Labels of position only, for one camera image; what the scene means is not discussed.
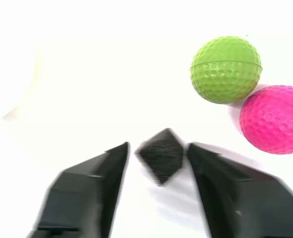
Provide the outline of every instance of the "green golf ball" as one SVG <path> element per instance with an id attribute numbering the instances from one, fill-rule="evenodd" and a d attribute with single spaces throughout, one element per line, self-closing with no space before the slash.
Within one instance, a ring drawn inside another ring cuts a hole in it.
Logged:
<path id="1" fill-rule="evenodd" d="M 262 71 L 260 56 L 248 41 L 234 36 L 211 40 L 200 48 L 191 66 L 197 93 L 216 104 L 237 102 L 257 86 Z"/>

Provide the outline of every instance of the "white table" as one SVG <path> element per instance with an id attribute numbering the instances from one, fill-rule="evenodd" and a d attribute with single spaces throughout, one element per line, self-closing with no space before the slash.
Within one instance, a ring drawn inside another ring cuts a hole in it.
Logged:
<path id="1" fill-rule="evenodd" d="M 293 58 L 293 45 L 281 57 L 272 55 L 291 39 L 273 39 L 251 38 L 263 60 L 260 84 L 293 85 L 293 61 L 282 63 Z M 27 95 L 0 120 L 2 237 L 27 235 L 61 170 L 125 141 L 131 156 L 111 237 L 206 236 L 189 165 L 167 187 L 158 187 L 133 155 L 166 127 L 185 143 L 213 144 L 250 157 L 241 162 L 279 176 L 293 190 L 293 155 L 254 148 L 238 130 L 238 108 L 206 102 L 193 89 L 189 67 L 201 43 L 40 44 Z"/>

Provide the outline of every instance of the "golf ball dimple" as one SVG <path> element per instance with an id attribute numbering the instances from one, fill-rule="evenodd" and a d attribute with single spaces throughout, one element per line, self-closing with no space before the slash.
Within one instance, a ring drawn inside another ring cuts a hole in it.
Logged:
<path id="1" fill-rule="evenodd" d="M 239 37 L 219 37 L 205 44 L 193 58 L 191 80 L 204 99 L 229 104 L 257 86 L 261 62 L 256 49 Z"/>
<path id="2" fill-rule="evenodd" d="M 293 87 L 263 88 L 244 103 L 239 116 L 246 139 L 271 154 L 293 153 Z"/>

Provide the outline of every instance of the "black foam cube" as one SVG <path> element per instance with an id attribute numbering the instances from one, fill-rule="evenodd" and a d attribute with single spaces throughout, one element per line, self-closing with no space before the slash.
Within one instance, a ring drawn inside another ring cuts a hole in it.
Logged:
<path id="1" fill-rule="evenodd" d="M 184 149 L 170 128 L 148 141 L 137 151 L 138 157 L 150 168 L 158 184 L 163 185 L 182 168 Z"/>

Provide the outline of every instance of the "ball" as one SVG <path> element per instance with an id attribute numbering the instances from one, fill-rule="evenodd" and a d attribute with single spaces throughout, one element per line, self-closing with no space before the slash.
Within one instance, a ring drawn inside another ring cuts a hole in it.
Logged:
<path id="1" fill-rule="evenodd" d="M 271 154 L 293 153 L 293 87 L 268 86 L 252 94 L 239 116 L 246 139 Z"/>
<path id="2" fill-rule="evenodd" d="M 234 36 L 216 38 L 198 50 L 191 65 L 196 92 L 216 104 L 237 102 L 257 86 L 262 67 L 257 50 Z"/>

